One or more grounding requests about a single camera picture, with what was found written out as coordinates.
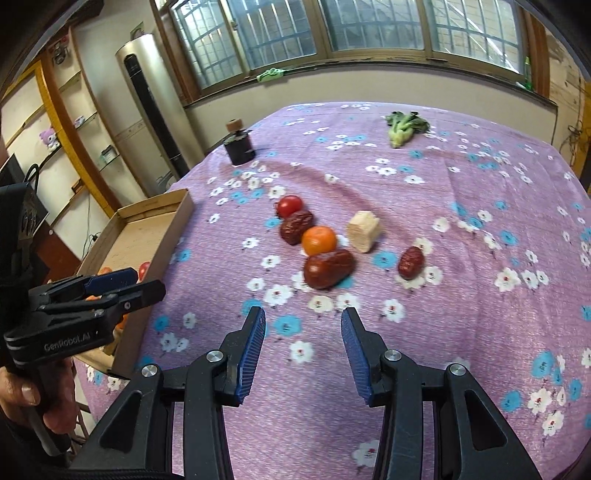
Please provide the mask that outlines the person left hand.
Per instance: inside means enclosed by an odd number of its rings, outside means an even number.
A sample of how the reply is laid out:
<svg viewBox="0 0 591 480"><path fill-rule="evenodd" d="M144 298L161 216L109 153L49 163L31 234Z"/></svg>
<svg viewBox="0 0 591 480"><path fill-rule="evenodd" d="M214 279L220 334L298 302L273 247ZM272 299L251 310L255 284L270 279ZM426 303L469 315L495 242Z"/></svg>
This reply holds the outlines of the person left hand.
<svg viewBox="0 0 591 480"><path fill-rule="evenodd" d="M43 414L45 426L55 434L71 433L76 426L78 406L75 399L75 366L71 358L55 363L53 391L48 387L39 389L41 384L23 379L1 368L1 408L12 421L29 426L26 408L34 408L46 402Z"/></svg>

